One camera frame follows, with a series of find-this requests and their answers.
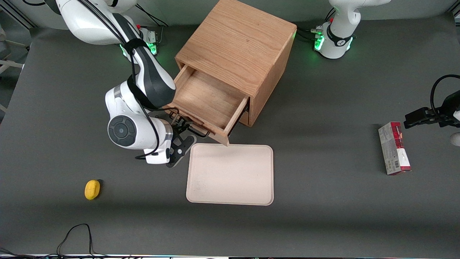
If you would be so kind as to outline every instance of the drawer front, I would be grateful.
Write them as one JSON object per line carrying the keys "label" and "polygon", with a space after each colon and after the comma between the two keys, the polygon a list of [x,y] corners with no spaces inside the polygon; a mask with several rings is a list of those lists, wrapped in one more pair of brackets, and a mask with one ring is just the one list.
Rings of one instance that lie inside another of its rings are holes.
{"label": "drawer front", "polygon": [[193,128],[219,143],[229,145],[228,136],[246,110],[249,97],[232,86],[184,65],[174,79],[176,96],[166,107],[179,109]]}

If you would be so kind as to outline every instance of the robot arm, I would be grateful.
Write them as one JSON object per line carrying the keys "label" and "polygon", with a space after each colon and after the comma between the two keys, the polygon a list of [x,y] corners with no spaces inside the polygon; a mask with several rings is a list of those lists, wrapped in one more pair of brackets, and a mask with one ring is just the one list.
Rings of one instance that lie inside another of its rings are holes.
{"label": "robot arm", "polygon": [[319,31],[315,50],[328,59],[342,57],[350,48],[353,32],[361,21],[358,8],[365,6],[379,6],[391,0],[329,0],[335,8],[336,14],[333,22],[325,22],[316,27]]}
{"label": "robot arm", "polygon": [[[446,126],[460,128],[460,91],[447,96],[440,107],[436,108],[434,106],[434,93],[437,85],[443,79],[449,77],[460,79],[459,75],[445,75],[436,80],[431,88],[431,108],[422,107],[406,114],[406,121],[404,121],[404,127],[406,129],[410,129],[417,125],[436,123],[438,123],[441,128]],[[456,146],[460,146],[460,132],[452,134],[450,142]]]}
{"label": "robot arm", "polygon": [[[176,86],[142,40],[142,33],[132,19],[121,14],[136,3],[136,0],[56,0],[73,35],[90,44],[121,44],[133,63],[130,78],[105,95],[111,141],[123,148],[143,149],[145,155],[137,159],[171,167],[186,151],[171,156],[172,146],[176,147],[172,143],[175,131],[168,122],[148,116],[145,107],[155,110],[171,103]],[[135,74],[134,63],[139,64],[138,74]],[[196,142],[196,138],[191,137],[182,148],[190,148]]]}
{"label": "robot arm", "polygon": [[[134,6],[136,4],[134,0],[118,1],[115,7],[108,6],[104,0],[91,0],[91,2],[88,0],[56,0],[56,2],[72,34],[86,43],[96,45],[123,44],[123,41],[142,39],[131,18],[116,13]],[[121,3],[124,3],[122,8],[118,8]],[[91,5],[109,22],[104,24],[88,9],[87,5]],[[122,38],[119,39],[111,29],[117,30]],[[135,48],[133,58],[140,66],[140,72],[136,76],[136,85],[151,104],[143,103],[143,105],[154,109],[171,103],[176,90],[174,81],[158,63],[148,46]]]}

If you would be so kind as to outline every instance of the black cable on floor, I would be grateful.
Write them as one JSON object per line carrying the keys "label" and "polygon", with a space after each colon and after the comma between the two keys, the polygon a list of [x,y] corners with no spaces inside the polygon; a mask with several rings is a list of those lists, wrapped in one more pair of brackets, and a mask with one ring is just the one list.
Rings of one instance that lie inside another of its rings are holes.
{"label": "black cable on floor", "polygon": [[45,2],[41,2],[41,3],[30,3],[30,2],[27,2],[26,0],[23,0],[23,2],[24,2],[26,5],[29,5],[29,6],[43,6],[43,5],[46,5]]}

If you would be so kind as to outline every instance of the yellow sponge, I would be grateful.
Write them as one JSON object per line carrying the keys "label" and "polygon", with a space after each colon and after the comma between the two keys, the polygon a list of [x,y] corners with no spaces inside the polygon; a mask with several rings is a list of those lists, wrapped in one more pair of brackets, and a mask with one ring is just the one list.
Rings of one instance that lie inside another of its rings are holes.
{"label": "yellow sponge", "polygon": [[93,200],[99,195],[101,183],[98,180],[90,180],[85,186],[85,197],[88,200]]}

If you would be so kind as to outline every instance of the gray wall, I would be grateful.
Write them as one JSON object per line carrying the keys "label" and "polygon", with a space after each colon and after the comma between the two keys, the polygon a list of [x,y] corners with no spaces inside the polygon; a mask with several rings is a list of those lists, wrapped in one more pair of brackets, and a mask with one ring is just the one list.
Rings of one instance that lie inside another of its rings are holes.
{"label": "gray wall", "polygon": [[[65,29],[62,18],[47,6],[28,6],[12,0],[30,19],[42,27]],[[138,0],[154,16],[169,24],[199,24],[218,0]],[[241,0],[288,21],[324,18],[331,6],[327,0]],[[393,0],[389,4],[362,8],[365,20],[425,18],[445,12],[455,0]],[[140,25],[154,25],[141,11],[127,12]]]}

